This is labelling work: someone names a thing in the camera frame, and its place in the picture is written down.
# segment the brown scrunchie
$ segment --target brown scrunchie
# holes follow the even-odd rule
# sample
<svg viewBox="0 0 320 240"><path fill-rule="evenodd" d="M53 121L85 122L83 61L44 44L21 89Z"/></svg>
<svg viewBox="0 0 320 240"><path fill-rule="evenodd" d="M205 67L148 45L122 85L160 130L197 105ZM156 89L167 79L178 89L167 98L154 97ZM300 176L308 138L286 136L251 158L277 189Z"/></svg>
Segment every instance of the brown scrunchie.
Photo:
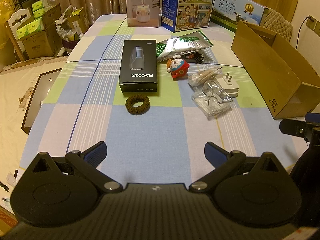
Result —
<svg viewBox="0 0 320 240"><path fill-rule="evenodd" d="M141 106L133 106L135 103L142 102ZM144 114L150 107L150 101L147 96L135 95L128 97L125 107L130 114Z"/></svg>

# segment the silver and green package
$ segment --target silver and green package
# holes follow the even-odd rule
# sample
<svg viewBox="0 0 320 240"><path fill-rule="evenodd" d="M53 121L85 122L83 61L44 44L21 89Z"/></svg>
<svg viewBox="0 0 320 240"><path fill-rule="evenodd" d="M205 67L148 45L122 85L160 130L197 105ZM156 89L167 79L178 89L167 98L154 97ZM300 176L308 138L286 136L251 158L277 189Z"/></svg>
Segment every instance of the silver and green package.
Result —
<svg viewBox="0 0 320 240"><path fill-rule="evenodd" d="M196 31L178 38L161 41L157 43L157 62L167 60L177 54L181 56L212 46L213 44L202 31Z"/></svg>

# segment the humidifier box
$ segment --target humidifier box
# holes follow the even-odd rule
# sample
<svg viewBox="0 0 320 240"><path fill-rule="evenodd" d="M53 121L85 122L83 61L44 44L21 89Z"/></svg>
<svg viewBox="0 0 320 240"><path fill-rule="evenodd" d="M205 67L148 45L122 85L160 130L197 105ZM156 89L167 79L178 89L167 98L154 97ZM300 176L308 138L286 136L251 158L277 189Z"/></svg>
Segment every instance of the humidifier box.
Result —
<svg viewBox="0 0 320 240"><path fill-rule="evenodd" d="M160 0L127 0L129 27L159 27Z"/></svg>
<svg viewBox="0 0 320 240"><path fill-rule="evenodd" d="M156 40L124 41L119 86L122 92L157 92Z"/></svg>

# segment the black box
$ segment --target black box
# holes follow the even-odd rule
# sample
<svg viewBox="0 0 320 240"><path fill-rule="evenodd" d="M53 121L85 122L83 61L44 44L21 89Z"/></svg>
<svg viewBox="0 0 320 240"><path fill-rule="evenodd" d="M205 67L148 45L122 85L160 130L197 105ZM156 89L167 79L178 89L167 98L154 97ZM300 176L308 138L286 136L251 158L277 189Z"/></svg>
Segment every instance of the black box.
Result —
<svg viewBox="0 0 320 240"><path fill-rule="evenodd" d="M122 92L157 92L156 40L124 41L119 85Z"/></svg>

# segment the brown cardboard box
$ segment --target brown cardboard box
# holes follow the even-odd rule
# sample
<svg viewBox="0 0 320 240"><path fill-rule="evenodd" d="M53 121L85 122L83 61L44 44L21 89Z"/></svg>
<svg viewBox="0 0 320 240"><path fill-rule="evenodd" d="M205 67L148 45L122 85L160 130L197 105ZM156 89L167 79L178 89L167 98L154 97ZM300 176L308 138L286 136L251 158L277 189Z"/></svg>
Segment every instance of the brown cardboard box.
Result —
<svg viewBox="0 0 320 240"><path fill-rule="evenodd" d="M29 58L54 57L62 48L61 38L57 33L55 20L61 16L60 4L55 5L42 15L44 30L31 33L18 41L22 41Z"/></svg>
<svg viewBox="0 0 320 240"><path fill-rule="evenodd" d="M86 18L85 11L82 8L76 12L73 12L72 16L69 16L67 19L71 28L74 29L78 34L86 33L89 28L89 21Z"/></svg>
<svg viewBox="0 0 320 240"><path fill-rule="evenodd" d="M279 34L240 21L231 49L274 119L304 116L319 104L319 76Z"/></svg>

